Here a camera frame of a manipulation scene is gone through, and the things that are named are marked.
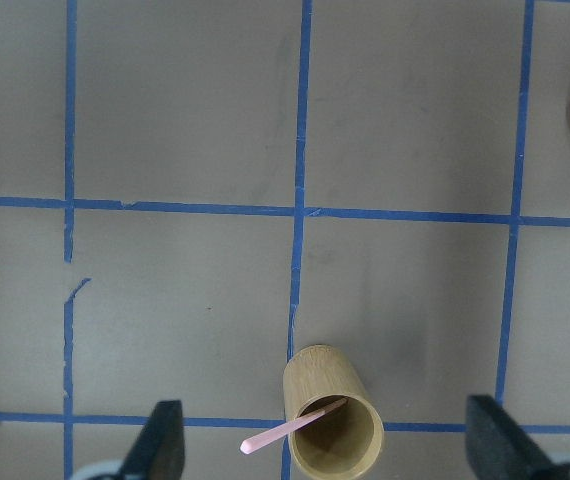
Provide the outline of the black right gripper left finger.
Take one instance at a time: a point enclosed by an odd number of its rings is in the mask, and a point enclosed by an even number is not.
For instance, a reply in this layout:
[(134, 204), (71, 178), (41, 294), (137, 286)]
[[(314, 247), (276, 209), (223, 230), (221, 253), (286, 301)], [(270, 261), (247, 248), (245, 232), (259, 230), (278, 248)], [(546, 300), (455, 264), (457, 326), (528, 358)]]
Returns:
[(159, 401), (118, 470), (119, 479), (180, 479), (185, 468), (180, 400)]

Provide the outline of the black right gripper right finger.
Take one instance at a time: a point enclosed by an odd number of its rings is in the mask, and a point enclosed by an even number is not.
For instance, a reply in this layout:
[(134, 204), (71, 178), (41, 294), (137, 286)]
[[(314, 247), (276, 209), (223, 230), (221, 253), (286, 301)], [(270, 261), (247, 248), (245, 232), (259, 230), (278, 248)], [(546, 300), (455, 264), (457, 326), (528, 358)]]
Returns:
[(555, 464), (489, 395), (470, 395), (465, 451), (477, 479), (543, 479)]

